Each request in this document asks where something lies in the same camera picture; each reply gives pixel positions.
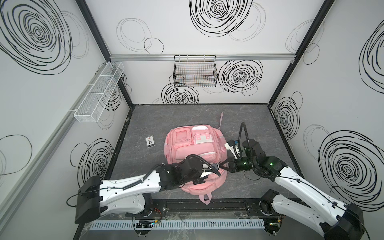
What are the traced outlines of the small white card packet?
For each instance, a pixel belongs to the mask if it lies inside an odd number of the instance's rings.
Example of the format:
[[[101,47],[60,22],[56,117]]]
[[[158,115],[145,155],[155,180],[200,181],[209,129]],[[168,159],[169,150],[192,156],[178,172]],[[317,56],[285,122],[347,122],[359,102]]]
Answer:
[[[156,145],[153,136],[146,137],[146,144],[148,148]]]

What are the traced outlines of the pink student backpack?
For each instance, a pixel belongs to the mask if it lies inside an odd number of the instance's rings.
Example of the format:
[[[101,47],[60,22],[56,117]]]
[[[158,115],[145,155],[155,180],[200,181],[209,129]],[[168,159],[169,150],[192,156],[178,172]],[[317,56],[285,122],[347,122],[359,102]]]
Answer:
[[[164,154],[168,164],[179,163],[188,155],[195,154],[210,164],[220,164],[228,158],[226,139],[220,128],[210,125],[184,126],[170,130],[164,144]],[[189,182],[181,189],[191,195],[199,196],[204,204],[212,200],[212,192],[226,181],[228,172],[219,169],[221,176],[210,175],[202,184]]]

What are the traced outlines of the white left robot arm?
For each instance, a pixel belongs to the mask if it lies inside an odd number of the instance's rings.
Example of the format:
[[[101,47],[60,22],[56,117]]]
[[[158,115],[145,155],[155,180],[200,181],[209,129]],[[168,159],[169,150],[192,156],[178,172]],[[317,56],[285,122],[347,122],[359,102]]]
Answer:
[[[96,175],[75,194],[75,224],[90,223],[119,211],[138,214],[145,209],[145,194],[170,191],[188,183],[201,185],[210,176],[223,175],[217,163],[210,164],[198,155],[189,155],[179,163],[155,165],[144,175],[126,179],[102,180]]]

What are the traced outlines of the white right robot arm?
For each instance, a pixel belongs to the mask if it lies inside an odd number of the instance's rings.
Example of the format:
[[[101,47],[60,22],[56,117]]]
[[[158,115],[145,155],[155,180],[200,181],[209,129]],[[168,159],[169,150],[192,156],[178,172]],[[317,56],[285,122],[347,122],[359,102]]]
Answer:
[[[288,216],[311,228],[326,240],[360,240],[367,234],[363,211],[355,204],[346,204],[327,195],[300,175],[284,161],[267,156],[255,140],[225,143],[232,157],[220,164],[230,173],[252,171],[287,189],[300,199],[295,202],[277,191],[268,190],[259,201],[259,210],[265,216]]]

